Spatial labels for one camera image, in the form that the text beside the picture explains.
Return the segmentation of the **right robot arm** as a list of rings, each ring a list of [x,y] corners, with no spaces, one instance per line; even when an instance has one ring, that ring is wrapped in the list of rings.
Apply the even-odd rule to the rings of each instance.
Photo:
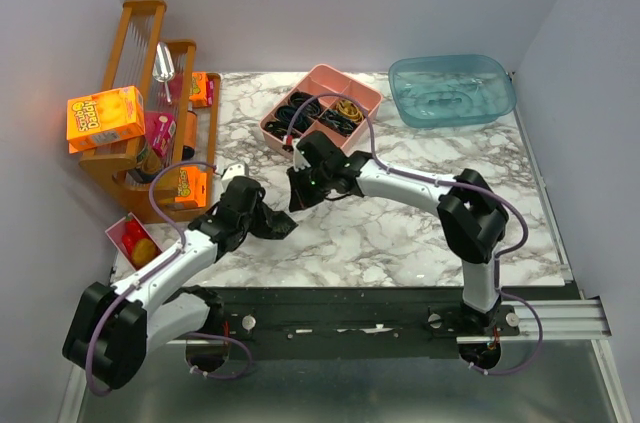
[[[462,327],[480,335],[494,326],[501,303],[495,248],[509,217],[478,172],[466,169],[457,176],[438,177],[389,166],[371,152],[346,155],[320,131],[301,139],[286,136],[283,148],[293,157],[287,170],[291,212],[312,208],[336,192],[395,201],[437,217],[449,249],[462,263]]]

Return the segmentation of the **pink divided organizer tray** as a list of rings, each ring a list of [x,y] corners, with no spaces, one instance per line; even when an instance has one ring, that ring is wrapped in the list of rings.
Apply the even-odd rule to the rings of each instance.
[[[313,131],[320,131],[325,133],[346,154],[350,153],[357,143],[368,135],[367,122],[375,118],[383,100],[383,95],[378,90],[360,80],[328,65],[319,64],[315,66],[298,83],[288,89],[285,96],[262,118],[259,124],[267,147],[286,157],[289,157],[291,152],[284,148],[284,144],[281,144],[276,138],[264,131],[263,125],[267,121],[277,120],[274,117],[275,110],[280,106],[288,105],[289,96],[295,91],[311,94],[312,98],[319,101],[323,107],[323,112],[317,116],[306,114],[303,109],[309,103],[309,100],[307,100],[297,109],[295,117],[299,114],[304,114],[308,119],[308,126],[306,128],[295,127],[293,123],[290,123],[288,130],[292,131],[293,137],[301,138]],[[336,102],[339,99],[351,101],[365,115],[365,119],[358,124],[349,137],[343,137],[319,122],[319,118],[327,109],[335,110]]]

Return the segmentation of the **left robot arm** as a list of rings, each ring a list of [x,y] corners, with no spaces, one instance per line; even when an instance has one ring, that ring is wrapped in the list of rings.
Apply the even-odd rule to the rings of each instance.
[[[88,286],[64,340],[63,357],[84,369],[89,382],[115,390],[135,376],[148,353],[179,336],[227,341],[222,298],[186,283],[247,236],[283,240],[296,228],[286,212],[265,203],[265,194],[256,180],[234,177],[220,200],[145,267],[114,285]]]

